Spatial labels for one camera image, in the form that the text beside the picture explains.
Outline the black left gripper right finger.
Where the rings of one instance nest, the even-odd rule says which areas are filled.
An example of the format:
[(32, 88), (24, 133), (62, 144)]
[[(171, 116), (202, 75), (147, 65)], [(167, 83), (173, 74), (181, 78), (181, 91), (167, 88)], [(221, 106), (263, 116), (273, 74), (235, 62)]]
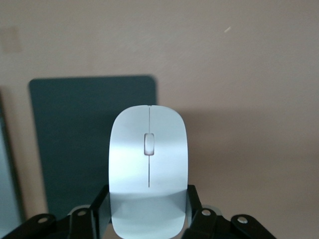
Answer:
[(202, 206), (196, 187), (188, 185), (186, 217), (189, 227), (184, 239), (274, 239), (258, 220), (250, 215), (234, 215), (225, 219), (216, 209)]

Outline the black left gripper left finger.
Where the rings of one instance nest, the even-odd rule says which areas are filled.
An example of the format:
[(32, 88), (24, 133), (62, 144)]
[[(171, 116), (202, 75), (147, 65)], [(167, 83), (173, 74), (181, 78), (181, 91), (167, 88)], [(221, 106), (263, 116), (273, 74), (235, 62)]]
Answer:
[(64, 218), (38, 214), (13, 229), (5, 239), (101, 239), (111, 221), (109, 186), (93, 203), (78, 206)]

